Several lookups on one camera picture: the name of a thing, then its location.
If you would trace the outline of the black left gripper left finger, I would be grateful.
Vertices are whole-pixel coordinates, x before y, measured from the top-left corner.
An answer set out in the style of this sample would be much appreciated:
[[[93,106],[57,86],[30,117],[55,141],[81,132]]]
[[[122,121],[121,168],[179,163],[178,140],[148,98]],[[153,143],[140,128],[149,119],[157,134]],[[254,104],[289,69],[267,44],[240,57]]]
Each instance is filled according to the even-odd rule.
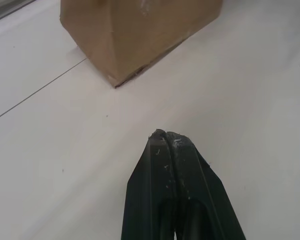
[[[126,187],[121,240],[174,240],[176,182],[166,132],[157,129]]]

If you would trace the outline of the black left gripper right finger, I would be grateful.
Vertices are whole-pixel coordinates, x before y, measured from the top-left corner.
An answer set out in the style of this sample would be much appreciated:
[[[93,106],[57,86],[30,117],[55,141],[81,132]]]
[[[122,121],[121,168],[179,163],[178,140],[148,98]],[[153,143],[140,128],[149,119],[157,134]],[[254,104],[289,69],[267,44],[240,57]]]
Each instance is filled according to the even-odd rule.
[[[186,136],[167,132],[177,189],[177,240],[246,240],[224,185]]]

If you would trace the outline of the brown cardboard box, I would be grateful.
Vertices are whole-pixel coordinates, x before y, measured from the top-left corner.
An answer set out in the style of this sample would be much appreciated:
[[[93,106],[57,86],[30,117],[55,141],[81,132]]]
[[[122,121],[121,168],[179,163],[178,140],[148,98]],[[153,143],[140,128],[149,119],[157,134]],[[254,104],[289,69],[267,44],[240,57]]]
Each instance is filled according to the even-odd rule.
[[[60,23],[117,87],[214,21],[223,0],[60,0]]]

